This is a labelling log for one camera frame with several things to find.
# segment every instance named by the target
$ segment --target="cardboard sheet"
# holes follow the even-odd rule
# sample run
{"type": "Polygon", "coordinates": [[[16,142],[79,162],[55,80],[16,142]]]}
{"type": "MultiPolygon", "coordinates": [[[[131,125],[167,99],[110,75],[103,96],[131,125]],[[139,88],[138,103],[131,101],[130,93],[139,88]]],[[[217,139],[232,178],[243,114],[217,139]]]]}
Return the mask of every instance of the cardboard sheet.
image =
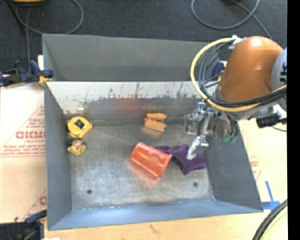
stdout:
{"type": "Polygon", "coordinates": [[[36,83],[0,90],[0,224],[46,209],[43,96],[36,83]]]}

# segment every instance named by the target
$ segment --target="gray bin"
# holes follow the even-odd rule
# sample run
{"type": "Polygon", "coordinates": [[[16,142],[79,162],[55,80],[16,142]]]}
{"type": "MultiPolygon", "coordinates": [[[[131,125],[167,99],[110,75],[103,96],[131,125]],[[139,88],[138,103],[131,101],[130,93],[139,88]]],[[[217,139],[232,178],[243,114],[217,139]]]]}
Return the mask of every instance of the gray bin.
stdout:
{"type": "Polygon", "coordinates": [[[62,230],[262,212],[246,148],[208,138],[206,168],[183,175],[171,160],[160,180],[130,160],[137,142],[191,144],[184,116],[200,97],[189,81],[204,43],[100,36],[43,35],[47,226],[62,230]],[[168,117],[165,132],[144,126],[147,112],[168,117]],[[67,152],[67,120],[94,127],[87,151],[67,152]]]}

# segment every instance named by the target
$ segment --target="black carpet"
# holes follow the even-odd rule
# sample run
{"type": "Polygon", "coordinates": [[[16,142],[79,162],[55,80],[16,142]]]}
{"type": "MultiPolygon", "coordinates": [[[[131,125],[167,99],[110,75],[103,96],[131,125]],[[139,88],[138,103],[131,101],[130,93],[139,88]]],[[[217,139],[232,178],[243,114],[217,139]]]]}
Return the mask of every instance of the black carpet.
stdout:
{"type": "MultiPolygon", "coordinates": [[[[83,9],[82,25],[73,34],[211,42],[224,37],[264,36],[287,46],[288,0],[260,0],[254,17],[232,29],[214,29],[192,14],[192,0],[76,0],[83,9]]],[[[251,11],[257,0],[235,0],[251,11]]],[[[205,22],[232,26],[249,14],[229,0],[197,0],[194,8],[205,22]]],[[[32,8],[18,7],[18,15],[33,29],[45,33],[67,33],[76,28],[81,14],[71,0],[50,0],[32,8]]],[[[42,52],[41,35],[29,31],[30,58],[42,52]]],[[[27,67],[26,31],[20,27],[7,3],[0,3],[0,71],[20,60],[27,67]]],[[[0,240],[22,225],[0,225],[0,240]]]]}

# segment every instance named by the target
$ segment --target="orange plastic block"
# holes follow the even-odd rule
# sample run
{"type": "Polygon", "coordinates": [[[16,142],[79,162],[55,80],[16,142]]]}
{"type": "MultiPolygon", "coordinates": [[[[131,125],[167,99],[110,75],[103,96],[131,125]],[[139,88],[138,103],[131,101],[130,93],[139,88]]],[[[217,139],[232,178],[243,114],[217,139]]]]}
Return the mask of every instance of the orange plastic block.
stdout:
{"type": "Polygon", "coordinates": [[[164,132],[167,128],[167,125],[165,123],[152,119],[145,120],[144,126],[159,132],[164,132]]]}
{"type": "Polygon", "coordinates": [[[165,119],[167,119],[167,115],[163,113],[147,113],[146,119],[164,121],[165,119]]]}
{"type": "Polygon", "coordinates": [[[160,179],[172,158],[172,154],[166,154],[152,146],[138,142],[130,157],[137,165],[160,179]]]}

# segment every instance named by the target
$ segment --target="orange robot casing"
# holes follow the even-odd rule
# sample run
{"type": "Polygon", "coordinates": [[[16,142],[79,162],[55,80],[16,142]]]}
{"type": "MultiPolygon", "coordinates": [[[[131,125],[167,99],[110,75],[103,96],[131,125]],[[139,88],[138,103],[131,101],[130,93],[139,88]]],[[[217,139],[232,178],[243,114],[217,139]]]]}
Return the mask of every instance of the orange robot casing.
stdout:
{"type": "Polygon", "coordinates": [[[272,91],[273,66],[283,48],[261,36],[239,42],[230,54],[219,82],[219,92],[228,102],[242,102],[272,91]]]}

